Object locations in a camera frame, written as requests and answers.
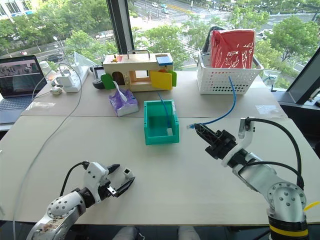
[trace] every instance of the laptop screen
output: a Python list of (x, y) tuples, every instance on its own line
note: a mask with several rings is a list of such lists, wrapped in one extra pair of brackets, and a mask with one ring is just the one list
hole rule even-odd
[[(0, 93), (4, 98), (29, 96), (44, 77), (35, 56), (0, 59)], [(47, 81), (36, 88), (38, 93)]]

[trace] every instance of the red bag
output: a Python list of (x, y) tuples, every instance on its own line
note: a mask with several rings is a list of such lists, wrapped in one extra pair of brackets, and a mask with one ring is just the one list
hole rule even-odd
[(212, 33), (211, 43), (211, 66), (213, 68), (251, 68), (255, 47), (254, 30), (216, 30)]

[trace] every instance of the laptop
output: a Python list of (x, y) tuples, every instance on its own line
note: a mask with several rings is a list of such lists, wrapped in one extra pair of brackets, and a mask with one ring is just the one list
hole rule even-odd
[[(44, 77), (36, 56), (0, 59), (0, 124), (15, 123), (32, 101)], [(34, 96), (47, 84), (43, 79)]]

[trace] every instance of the plastic basket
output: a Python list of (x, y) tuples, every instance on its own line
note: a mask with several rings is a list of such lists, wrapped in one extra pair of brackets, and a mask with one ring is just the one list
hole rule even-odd
[(255, 69), (242, 68), (212, 68), (211, 55), (198, 53), (197, 81), (200, 94), (232, 94), (228, 79), (231, 77), (235, 93), (243, 95), (247, 92), (252, 82), (264, 69), (260, 62), (253, 57)]

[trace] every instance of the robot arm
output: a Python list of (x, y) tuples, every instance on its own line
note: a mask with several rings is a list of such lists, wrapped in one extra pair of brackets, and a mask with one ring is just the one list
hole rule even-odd
[(71, 226), (86, 212), (86, 208), (99, 204), (110, 196), (119, 197), (131, 186), (135, 177), (130, 169), (123, 171), (124, 183), (115, 189), (107, 176), (120, 164), (104, 167), (91, 162), (84, 173), (84, 186), (53, 200), (44, 216), (29, 232), (26, 240), (63, 240)]
[(267, 215), (270, 225), (270, 240), (307, 240), (308, 229), (306, 215), (303, 211), (306, 196), (294, 183), (277, 176), (269, 165), (250, 165), (262, 160), (246, 148), (255, 132), (254, 122), (242, 118), (239, 127), (240, 144), (229, 132), (217, 131), (203, 124), (194, 124), (196, 133), (210, 144), (205, 151), (215, 159), (221, 159), (224, 167), (229, 166), (242, 182), (250, 189), (259, 192), (268, 202)]

